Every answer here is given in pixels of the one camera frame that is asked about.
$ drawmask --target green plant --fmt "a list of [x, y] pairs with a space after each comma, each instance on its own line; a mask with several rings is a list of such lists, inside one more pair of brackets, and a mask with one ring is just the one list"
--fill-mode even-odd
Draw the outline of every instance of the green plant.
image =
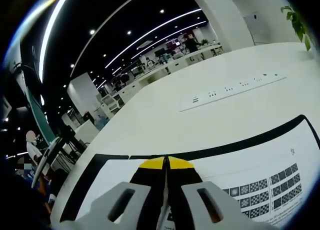
[[310, 41], [312, 39], [310, 38], [310, 34], [303, 17], [295, 10], [292, 5], [281, 7], [282, 13], [284, 12], [284, 10], [287, 10], [286, 19], [291, 21], [295, 34], [298, 36], [300, 42], [303, 43], [304, 41], [306, 50], [309, 51], [311, 48]]
[[209, 43], [209, 41], [207, 40], [207, 39], [203, 39], [202, 41], [201, 41], [201, 45], [202, 46], [204, 46], [205, 44], [208, 44]]

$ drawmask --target ceiling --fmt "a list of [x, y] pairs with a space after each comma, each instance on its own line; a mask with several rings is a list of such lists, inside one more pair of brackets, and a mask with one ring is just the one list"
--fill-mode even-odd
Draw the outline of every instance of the ceiling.
[[72, 78], [88, 72], [92, 79], [97, 78], [95, 84], [98, 86], [104, 80], [112, 78], [113, 70], [129, 65], [131, 58], [143, 49], [137, 50], [137, 47], [145, 41], [154, 41], [155, 36], [159, 40], [180, 29], [207, 20], [202, 11], [198, 11], [170, 22], [141, 39], [105, 68], [116, 55], [150, 30], [182, 14], [199, 9], [194, 0], [132, 0], [95, 34], [70, 78], [70, 66], [77, 61], [90, 40], [90, 30], [98, 29], [125, 1], [127, 0], [65, 2], [52, 29], [44, 62], [43, 83], [49, 90], [45, 99], [49, 112], [62, 114], [73, 106], [64, 88]]

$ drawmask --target power outlet strip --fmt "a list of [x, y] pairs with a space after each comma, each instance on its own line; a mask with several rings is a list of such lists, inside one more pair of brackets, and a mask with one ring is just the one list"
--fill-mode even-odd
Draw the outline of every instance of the power outlet strip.
[[251, 79], [227, 85], [217, 90], [203, 92], [190, 98], [190, 100], [184, 101], [182, 103], [180, 112], [193, 109], [208, 103], [216, 102], [218, 100], [225, 99], [240, 93], [244, 93], [252, 89], [260, 88], [262, 86], [272, 84], [285, 78], [286, 76], [281, 76], [276, 73], [263, 74], [258, 77], [253, 77]]

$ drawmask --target desk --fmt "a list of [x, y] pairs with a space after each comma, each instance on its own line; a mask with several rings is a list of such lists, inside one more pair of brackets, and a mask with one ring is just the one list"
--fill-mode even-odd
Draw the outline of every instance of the desk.
[[[287, 78], [180, 112], [181, 99], [239, 79]], [[97, 154], [154, 155], [238, 142], [304, 114], [320, 134], [320, 69], [302, 43], [244, 48], [186, 67], [144, 87], [101, 130], [77, 161], [52, 210], [59, 221], [69, 196]]]
[[126, 104], [135, 94], [137, 94], [142, 88], [149, 85], [150, 83], [155, 82], [156, 80], [159, 80], [165, 76], [168, 75], [168, 71], [170, 73], [174, 73], [180, 69], [186, 68], [187, 66], [190, 66], [194, 63], [199, 62], [197, 61], [191, 61], [191, 57], [196, 57], [201, 54], [205, 54], [205, 56], [208, 58], [210, 54], [208, 52], [211, 52], [211, 50], [219, 49], [222, 46], [219, 45], [210, 45], [207, 47], [204, 47], [198, 51], [189, 53], [187, 55], [184, 55], [176, 60], [171, 60], [168, 63], [164, 65], [159, 65], [155, 67], [154, 69], [147, 71], [145, 74], [142, 74], [138, 76], [133, 82], [122, 88], [120, 91], [118, 91], [114, 95], [119, 95], [123, 102]]

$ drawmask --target linear led light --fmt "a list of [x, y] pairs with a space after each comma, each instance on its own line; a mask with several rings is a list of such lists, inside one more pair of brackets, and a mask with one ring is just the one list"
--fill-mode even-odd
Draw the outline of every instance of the linear led light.
[[106, 82], [107, 80], [104, 80], [99, 86], [98, 86], [98, 88], [97, 89], [99, 89], [99, 88], [101, 88], [102, 87], [102, 85]]
[[168, 35], [168, 36], [160, 39], [159, 41], [156, 41], [155, 43], [151, 44], [151, 45], [148, 46], [147, 48], [143, 49], [141, 52], [139, 52], [139, 53], [137, 53], [136, 55], [134, 55], [131, 59], [134, 59], [136, 56], [139, 56], [139, 55], [140, 55], [141, 53], [143, 53], [145, 50], [151, 48], [152, 46], [158, 44], [159, 42], [161, 42], [161, 41], [163, 41], [163, 40], [165, 40], [165, 39], [168, 39], [168, 38], [171, 37], [172, 35], [175, 35], [175, 34], [181, 32], [181, 31], [183, 31], [183, 30], [186, 30], [186, 29], [188, 29], [188, 28], [192, 28], [192, 27], [194, 27], [194, 26], [196, 26], [196, 25], [203, 24], [203, 23], [205, 23], [205, 22], [206, 22], [206, 21], [198, 22], [198, 23], [196, 23], [196, 24], [193, 24], [193, 25], [191, 25], [191, 26], [187, 26], [187, 27], [185, 27], [185, 28], [183, 28], [183, 29], [180, 29], [179, 31], [176, 31], [176, 32], [170, 34], [170, 35]]
[[119, 67], [117, 70], [115, 70], [112, 75], [115, 75], [116, 72], [118, 72], [121, 69], [121, 67]]
[[57, 19], [57, 16], [65, 4], [66, 0], [59, 0], [57, 5], [55, 6], [53, 13], [50, 17], [50, 20], [48, 22], [48, 25], [46, 26], [43, 41], [42, 41], [42, 46], [41, 46], [41, 51], [40, 51], [40, 59], [39, 59], [39, 78], [41, 83], [43, 82], [43, 77], [44, 77], [44, 63], [45, 63], [45, 56], [46, 56], [46, 50], [48, 46], [48, 41], [50, 37], [50, 33], [52, 31], [52, 28], [55, 24], [55, 21]]
[[117, 56], [115, 56], [115, 58], [112, 59], [104, 68], [106, 69], [107, 67], [109, 67], [110, 64], [112, 64], [121, 54], [123, 54], [125, 51], [127, 51], [129, 48], [131, 48], [134, 44], [136, 44], [137, 42], [139, 42], [139, 41], [140, 41], [141, 39], [143, 39], [145, 36], [149, 35], [150, 33], [154, 32], [155, 30], [163, 27], [164, 25], [166, 25], [166, 24], [168, 24], [168, 23], [171, 23], [171, 22], [174, 21], [174, 20], [177, 20], [177, 19], [179, 19], [179, 18], [182, 18], [182, 17], [184, 17], [184, 16], [186, 16], [186, 15], [189, 15], [189, 14], [193, 14], [193, 13], [198, 12], [198, 11], [201, 11], [201, 8], [198, 8], [198, 9], [193, 10], [193, 11], [189, 11], [189, 12], [187, 12], [187, 13], [184, 13], [184, 14], [180, 15], [180, 16], [177, 16], [177, 17], [175, 17], [175, 18], [172, 18], [171, 20], [166, 21], [166, 22], [162, 23], [161, 25], [155, 27], [154, 29], [148, 31], [146, 34], [144, 34], [143, 36], [139, 37], [137, 40], [135, 40], [133, 43], [131, 43], [129, 46], [127, 46], [124, 50], [122, 50], [122, 52], [120, 52]]
[[27, 154], [28, 152], [25, 151], [25, 152], [21, 152], [21, 153], [18, 153], [17, 156], [20, 156], [20, 155], [23, 155], [23, 154]]

